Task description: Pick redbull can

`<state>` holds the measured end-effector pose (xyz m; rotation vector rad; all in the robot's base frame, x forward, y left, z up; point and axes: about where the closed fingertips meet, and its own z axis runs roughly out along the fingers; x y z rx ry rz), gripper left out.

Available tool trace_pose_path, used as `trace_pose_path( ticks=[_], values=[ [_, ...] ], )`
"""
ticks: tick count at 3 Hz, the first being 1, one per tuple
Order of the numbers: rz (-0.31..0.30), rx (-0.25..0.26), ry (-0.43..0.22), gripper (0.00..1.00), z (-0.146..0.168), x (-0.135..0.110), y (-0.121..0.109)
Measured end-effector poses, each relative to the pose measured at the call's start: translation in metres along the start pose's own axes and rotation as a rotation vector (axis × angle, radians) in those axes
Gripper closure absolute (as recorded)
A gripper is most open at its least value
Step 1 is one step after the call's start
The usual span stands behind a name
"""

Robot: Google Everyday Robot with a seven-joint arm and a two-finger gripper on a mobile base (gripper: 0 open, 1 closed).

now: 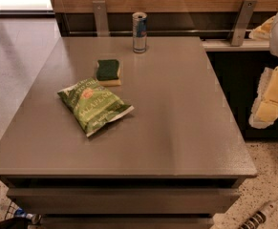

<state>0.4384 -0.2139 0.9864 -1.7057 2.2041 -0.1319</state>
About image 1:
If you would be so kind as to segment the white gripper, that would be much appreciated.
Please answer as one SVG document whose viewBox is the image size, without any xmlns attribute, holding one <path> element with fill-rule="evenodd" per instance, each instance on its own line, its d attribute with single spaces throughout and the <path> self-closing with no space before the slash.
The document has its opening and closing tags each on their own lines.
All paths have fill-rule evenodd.
<svg viewBox="0 0 278 229">
<path fill-rule="evenodd" d="M 248 37 L 253 40 L 269 40 L 270 52 L 278 57 L 278 12 L 262 25 L 253 29 Z M 249 125 L 256 129 L 265 129 L 278 118 L 278 66 L 265 67 L 261 74 Z"/>
</svg>

